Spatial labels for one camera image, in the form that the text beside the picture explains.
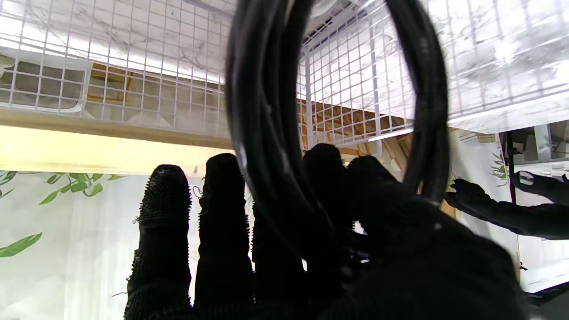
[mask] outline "gloved hand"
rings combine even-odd
[[[569,206],[569,183],[552,177],[518,171],[512,176],[516,188],[550,199],[554,203]]]
[[[187,181],[180,168],[159,166],[138,218],[125,318],[523,317],[509,255],[405,189],[375,158],[359,157],[345,168],[335,147],[317,145],[303,163],[339,235],[329,265],[313,261],[305,274],[300,257],[255,205],[254,275],[244,182],[235,157],[218,155],[208,161],[200,199],[196,305],[190,306]],[[352,231],[353,220],[366,236]]]
[[[562,182],[553,178],[530,175],[534,185],[521,183],[516,173],[514,184],[522,190],[548,195],[566,201],[559,193]],[[536,236],[550,240],[569,239],[569,207],[559,204],[541,204],[524,207],[511,202],[497,202],[477,184],[456,179],[451,185],[456,192],[447,193],[447,202],[460,211],[480,220],[506,228],[518,235]]]
[[[446,201],[451,206],[478,219],[489,221],[485,212],[492,212],[496,201],[486,194],[479,185],[464,179],[456,179],[451,188],[456,192],[447,192]]]

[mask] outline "black pole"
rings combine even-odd
[[[514,143],[512,142],[512,132],[506,132],[506,152],[508,153],[508,178],[510,182],[510,196],[512,197],[512,203],[516,204],[516,187],[512,181],[514,176],[514,155],[516,154],[516,149],[514,149]]]

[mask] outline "white wire rack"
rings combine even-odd
[[[447,62],[450,125],[569,118],[569,0],[422,0]],[[236,0],[0,0],[0,108],[228,137]],[[299,65],[303,148],[411,131],[414,92],[383,0],[321,0]]]
[[[447,63],[450,126],[498,132],[569,117],[569,1],[422,2]],[[350,146],[410,132],[415,97],[385,3],[338,1],[312,26],[307,140]]]
[[[225,0],[1,0],[0,107],[227,137]]]

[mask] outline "black cable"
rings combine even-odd
[[[225,94],[233,146],[267,221],[309,263],[340,249],[301,162],[296,78],[313,0],[240,0],[230,34]],[[415,134],[405,177],[439,202],[447,184],[447,83],[436,33],[417,0],[387,0],[417,93]]]

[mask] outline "white wall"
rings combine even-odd
[[[138,225],[133,220],[148,176],[104,181],[103,192],[92,198],[68,192],[39,206],[59,186],[59,182],[46,184],[49,176],[17,175],[2,187],[15,190],[0,200],[0,247],[43,234],[16,256],[0,258],[0,320],[121,319],[127,296],[112,296],[126,291],[138,246]],[[189,182],[203,185],[197,178]],[[192,275],[199,258],[200,210],[192,195],[188,233]]]

